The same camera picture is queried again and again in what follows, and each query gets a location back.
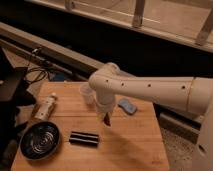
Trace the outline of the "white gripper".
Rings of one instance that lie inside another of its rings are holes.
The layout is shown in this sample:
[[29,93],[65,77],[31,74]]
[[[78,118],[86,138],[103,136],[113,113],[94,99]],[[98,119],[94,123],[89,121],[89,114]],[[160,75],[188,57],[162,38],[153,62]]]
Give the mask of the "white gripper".
[[108,112],[112,112],[115,107],[115,95],[111,93],[97,93],[96,94],[96,106],[97,117],[101,122],[104,122],[104,118]]

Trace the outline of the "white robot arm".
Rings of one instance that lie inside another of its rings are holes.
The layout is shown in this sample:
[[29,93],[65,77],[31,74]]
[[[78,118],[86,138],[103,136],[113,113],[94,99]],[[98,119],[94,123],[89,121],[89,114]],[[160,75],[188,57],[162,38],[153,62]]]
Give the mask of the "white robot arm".
[[101,120],[113,112],[116,94],[203,115],[191,170],[213,171],[213,78],[128,77],[120,74],[115,63],[106,63],[91,74],[88,83],[96,93]]

